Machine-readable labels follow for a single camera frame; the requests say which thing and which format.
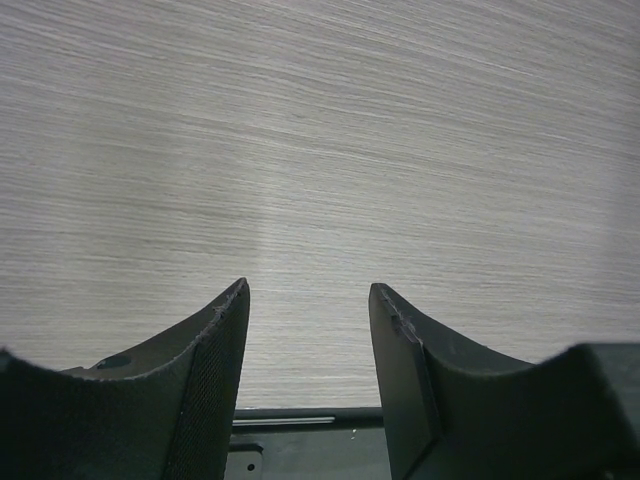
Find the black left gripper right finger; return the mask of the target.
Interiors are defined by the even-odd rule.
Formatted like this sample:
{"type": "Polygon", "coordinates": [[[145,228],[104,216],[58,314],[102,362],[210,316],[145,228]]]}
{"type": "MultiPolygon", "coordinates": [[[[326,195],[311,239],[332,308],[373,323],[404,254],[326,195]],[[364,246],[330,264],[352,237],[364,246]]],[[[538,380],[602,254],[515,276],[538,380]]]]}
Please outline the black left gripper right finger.
{"type": "Polygon", "coordinates": [[[538,364],[492,350],[375,283],[369,318],[396,479],[635,479],[639,347],[538,364]]]}

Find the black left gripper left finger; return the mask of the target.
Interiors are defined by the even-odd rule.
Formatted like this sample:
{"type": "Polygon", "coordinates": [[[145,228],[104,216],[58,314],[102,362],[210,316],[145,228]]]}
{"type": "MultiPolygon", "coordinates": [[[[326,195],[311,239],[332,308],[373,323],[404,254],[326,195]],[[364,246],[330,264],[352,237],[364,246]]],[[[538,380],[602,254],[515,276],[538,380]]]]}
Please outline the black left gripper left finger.
{"type": "Polygon", "coordinates": [[[220,479],[249,323],[245,279],[96,365],[1,353],[5,479],[220,479]]]}

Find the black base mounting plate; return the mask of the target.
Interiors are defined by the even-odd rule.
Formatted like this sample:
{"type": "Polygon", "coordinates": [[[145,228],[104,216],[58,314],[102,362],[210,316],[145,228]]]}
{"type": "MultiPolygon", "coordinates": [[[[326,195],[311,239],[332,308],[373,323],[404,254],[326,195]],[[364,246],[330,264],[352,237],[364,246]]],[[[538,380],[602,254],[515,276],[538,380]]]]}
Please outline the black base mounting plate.
{"type": "Polygon", "coordinates": [[[379,407],[239,409],[227,479],[389,479],[379,407]]]}

